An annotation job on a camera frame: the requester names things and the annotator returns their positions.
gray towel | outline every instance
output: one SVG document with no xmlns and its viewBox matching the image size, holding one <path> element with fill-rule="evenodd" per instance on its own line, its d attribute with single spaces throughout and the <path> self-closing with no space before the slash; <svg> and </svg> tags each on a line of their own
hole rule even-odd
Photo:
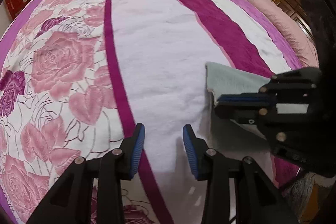
<svg viewBox="0 0 336 224">
<path fill-rule="evenodd" d="M 214 62 L 207 62 L 206 68 L 207 89 L 213 94 L 214 104 L 222 94 L 258 92 L 269 82 L 269 78 Z"/>
<path fill-rule="evenodd" d="M 222 94 L 258 92 L 261 86 L 269 82 L 269 78 L 214 62 L 207 62 L 206 68 L 207 89 L 213 94 L 214 105 Z M 306 104 L 277 104 L 278 113 L 305 113 L 307 107 Z M 265 139 L 255 125 L 240 126 Z"/>
</svg>

white stripe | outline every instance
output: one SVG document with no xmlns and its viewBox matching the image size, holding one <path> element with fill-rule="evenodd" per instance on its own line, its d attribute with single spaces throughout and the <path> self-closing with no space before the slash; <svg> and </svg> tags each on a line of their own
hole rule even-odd
<svg viewBox="0 0 336 224">
<path fill-rule="evenodd" d="M 291 70 L 283 58 L 282 52 L 276 47 L 266 30 L 251 18 L 242 8 L 231 0 L 212 0 L 228 17 L 243 30 L 247 39 L 256 46 L 260 57 L 274 73 Z"/>
<path fill-rule="evenodd" d="M 145 125 L 144 148 L 165 203 L 175 223 L 200 223 L 206 182 L 191 175 L 182 128 L 191 123 L 208 136 L 205 63 L 229 62 L 177 0 L 112 0 L 112 25 L 127 98 Z"/>
</svg>

purple rose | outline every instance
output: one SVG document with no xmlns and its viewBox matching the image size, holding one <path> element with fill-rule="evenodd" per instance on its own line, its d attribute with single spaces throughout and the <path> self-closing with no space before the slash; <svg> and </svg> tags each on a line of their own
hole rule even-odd
<svg viewBox="0 0 336 224">
<path fill-rule="evenodd" d="M 49 18 L 47 19 L 45 22 L 43 22 L 42 26 L 41 26 L 41 30 L 37 33 L 37 35 L 35 36 L 35 38 L 39 37 L 40 35 L 42 35 L 43 33 L 45 33 L 46 31 L 50 30 L 53 26 L 57 25 L 58 23 L 61 23 L 62 21 L 68 19 L 69 17 L 57 17 L 57 18 Z"/>
<path fill-rule="evenodd" d="M 4 77 L 0 81 L 0 90 L 4 93 L 0 99 L 0 117 L 8 117 L 14 110 L 14 103 L 18 95 L 25 92 L 25 73 L 17 71 L 13 74 L 10 70 L 6 71 Z"/>
</svg>

pink rose pattern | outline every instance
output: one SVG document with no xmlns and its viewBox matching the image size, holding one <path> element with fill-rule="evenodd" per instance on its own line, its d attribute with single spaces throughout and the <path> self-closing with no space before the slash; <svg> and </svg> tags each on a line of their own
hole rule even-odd
<svg viewBox="0 0 336 224">
<path fill-rule="evenodd" d="M 19 223 L 76 157 L 101 157 L 123 138 L 106 60 L 104 10 L 105 0 L 43 0 L 6 57 L 0 184 Z M 127 223 L 152 224 L 145 211 L 126 206 Z"/>
<path fill-rule="evenodd" d="M 49 177 L 27 172 L 24 162 L 6 155 L 1 178 L 19 218 L 25 223 L 48 191 Z"/>
<path fill-rule="evenodd" d="M 79 38 L 77 33 L 54 32 L 45 45 L 34 52 L 31 85 L 35 93 L 48 90 L 58 101 L 68 96 L 73 82 L 83 80 L 93 65 L 93 38 Z"/>
</svg>

pink stripe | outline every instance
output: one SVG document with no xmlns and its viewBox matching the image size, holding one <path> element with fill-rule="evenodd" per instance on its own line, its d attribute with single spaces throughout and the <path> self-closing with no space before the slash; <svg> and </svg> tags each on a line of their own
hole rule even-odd
<svg viewBox="0 0 336 224">
<path fill-rule="evenodd" d="M 202 23 L 202 21 L 200 20 L 198 14 L 196 12 L 194 12 L 195 17 L 196 17 L 196 21 L 198 22 L 198 24 L 205 30 L 205 32 L 209 35 L 209 37 L 211 38 L 211 40 L 219 47 L 219 49 L 221 50 L 221 52 L 224 54 L 224 56 L 226 57 L 226 59 L 228 60 L 230 67 L 232 68 L 236 68 L 235 64 L 232 62 L 231 58 L 229 57 L 229 55 L 227 54 L 227 52 L 224 50 L 224 48 L 222 46 L 220 46 L 218 44 L 218 42 L 216 41 L 216 39 L 213 37 L 213 35 L 209 32 L 209 30 L 204 26 L 204 24 Z"/>
<path fill-rule="evenodd" d="M 12 47 L 12 44 L 19 33 L 19 30 L 26 24 L 28 19 L 30 18 L 32 12 L 36 9 L 36 7 L 41 3 L 42 0 L 32 0 L 25 9 L 14 19 L 12 26 L 6 32 L 4 37 L 0 41 L 0 68 L 3 67 L 5 62 L 5 58 Z"/>
<path fill-rule="evenodd" d="M 106 56 L 114 90 L 115 102 L 117 104 L 124 135 L 125 137 L 130 137 L 135 129 L 135 121 L 131 107 L 128 103 L 127 94 L 120 74 L 116 49 L 114 46 L 111 0 L 106 0 L 105 2 L 104 21 Z M 142 156 L 140 159 L 139 176 L 148 200 L 150 201 L 153 211 L 160 224 L 173 224 L 173 219 L 162 198 L 145 151 L 142 151 Z"/>
<path fill-rule="evenodd" d="M 239 25 L 211 0 L 179 0 L 179 2 L 197 14 L 203 27 L 224 49 L 235 68 L 265 77 L 273 75 L 259 56 L 255 45 L 246 38 Z"/>
<path fill-rule="evenodd" d="M 242 8 L 250 17 L 258 22 L 268 33 L 276 47 L 283 53 L 283 58 L 291 69 L 300 69 L 302 65 L 295 52 L 281 35 L 277 28 L 247 0 L 231 0 L 234 4 Z"/>
</svg>

